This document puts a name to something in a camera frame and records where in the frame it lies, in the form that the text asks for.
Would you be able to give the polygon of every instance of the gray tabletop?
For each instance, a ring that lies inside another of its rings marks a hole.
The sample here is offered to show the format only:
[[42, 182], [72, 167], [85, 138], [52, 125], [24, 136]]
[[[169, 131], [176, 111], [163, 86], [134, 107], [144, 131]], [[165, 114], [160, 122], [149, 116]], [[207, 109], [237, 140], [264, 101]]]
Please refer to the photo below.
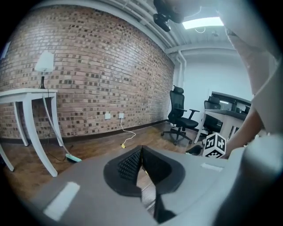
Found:
[[247, 117], [247, 114], [241, 114], [241, 113], [237, 113], [234, 111], [228, 111], [228, 110], [205, 109], [205, 111], [214, 112], [214, 113], [218, 113], [222, 115], [229, 115], [234, 118], [241, 119], [241, 120], [245, 120]]

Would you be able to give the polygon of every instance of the black office chair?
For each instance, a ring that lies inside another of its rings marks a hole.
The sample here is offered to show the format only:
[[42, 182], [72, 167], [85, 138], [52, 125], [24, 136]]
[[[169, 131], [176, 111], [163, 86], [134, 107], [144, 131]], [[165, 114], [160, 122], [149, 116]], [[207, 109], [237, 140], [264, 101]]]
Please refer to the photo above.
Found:
[[[221, 109], [221, 105], [219, 103], [219, 98], [209, 97], [208, 101], [204, 101], [204, 109]], [[208, 135], [210, 135], [212, 132], [220, 132], [222, 122], [210, 115], [207, 115], [203, 126], [204, 129], [208, 131]]]
[[189, 116], [189, 118], [187, 119], [182, 117], [184, 112], [187, 112], [187, 110], [184, 110], [185, 97], [183, 93], [184, 90], [176, 86], [174, 86], [173, 91], [170, 91], [172, 110], [168, 115], [168, 119], [172, 124], [176, 124], [178, 130], [164, 131], [161, 133], [161, 136], [163, 136], [165, 133], [177, 134], [174, 145], [177, 145], [179, 136], [188, 139], [189, 144], [191, 144], [192, 140], [181, 132], [181, 128], [183, 128], [183, 131], [185, 131], [185, 128], [192, 129], [198, 126], [198, 122], [193, 121], [191, 118], [193, 117], [193, 114], [195, 112], [199, 111], [190, 109], [191, 115]]

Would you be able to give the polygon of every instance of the desk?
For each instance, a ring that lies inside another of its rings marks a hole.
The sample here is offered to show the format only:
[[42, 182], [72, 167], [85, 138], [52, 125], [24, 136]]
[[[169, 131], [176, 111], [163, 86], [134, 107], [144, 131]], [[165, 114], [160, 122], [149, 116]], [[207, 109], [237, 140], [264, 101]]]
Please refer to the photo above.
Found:
[[[36, 128], [34, 124], [31, 101], [36, 99], [42, 99], [43, 97], [44, 98], [51, 97], [52, 121], [56, 132], [61, 138], [58, 117], [57, 117], [56, 96], [57, 96], [57, 90], [47, 90], [47, 89], [44, 90], [44, 89], [31, 89], [31, 88], [15, 89], [0, 93], [0, 104], [13, 102], [19, 133], [23, 140], [24, 145], [27, 146], [28, 142], [23, 132], [23, 127], [20, 121], [19, 107], [18, 107], [19, 102], [23, 102], [23, 115], [26, 122], [27, 132], [29, 134], [30, 140], [43, 165], [46, 167], [46, 169], [53, 177], [56, 177], [58, 173], [51, 164], [51, 162], [49, 161], [49, 159], [47, 158], [42, 148], [42, 145], [39, 141], [38, 134], [36, 132]], [[8, 168], [11, 171], [13, 171], [14, 167], [8, 160], [1, 146], [0, 146], [0, 154], [3, 160], [5, 161], [6, 165], [8, 166]]]
[[228, 110], [214, 110], [214, 109], [206, 109], [203, 114], [203, 119], [199, 123], [200, 129], [199, 132], [195, 138], [194, 143], [197, 143], [199, 140], [200, 133], [203, 129], [203, 124], [206, 119], [206, 116], [210, 115], [214, 118], [217, 118], [218, 120], [223, 122], [223, 125], [221, 127], [220, 135], [222, 135], [225, 139], [228, 139], [229, 134], [232, 130], [232, 127], [234, 126], [234, 130], [232, 134], [235, 133], [236, 127], [241, 127], [244, 120], [246, 119], [246, 114], [240, 114], [234, 111], [228, 111]]

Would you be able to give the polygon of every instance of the ceiling light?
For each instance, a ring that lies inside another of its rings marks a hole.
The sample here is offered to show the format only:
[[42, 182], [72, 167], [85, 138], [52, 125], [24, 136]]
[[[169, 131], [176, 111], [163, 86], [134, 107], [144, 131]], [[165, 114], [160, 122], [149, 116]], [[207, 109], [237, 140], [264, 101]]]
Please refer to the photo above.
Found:
[[226, 101], [220, 101], [220, 103], [229, 104], [229, 102], [226, 102]]
[[183, 22], [185, 29], [197, 28], [202, 26], [224, 26], [220, 17], [207, 17], [201, 19], [193, 19]]

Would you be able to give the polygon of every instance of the white wall socket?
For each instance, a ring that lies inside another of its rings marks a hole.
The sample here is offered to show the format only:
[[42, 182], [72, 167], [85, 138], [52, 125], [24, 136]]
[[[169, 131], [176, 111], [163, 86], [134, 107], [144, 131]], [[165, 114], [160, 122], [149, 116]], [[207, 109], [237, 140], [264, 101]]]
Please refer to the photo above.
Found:
[[111, 119], [111, 114], [110, 113], [106, 113], [105, 114], [105, 119]]

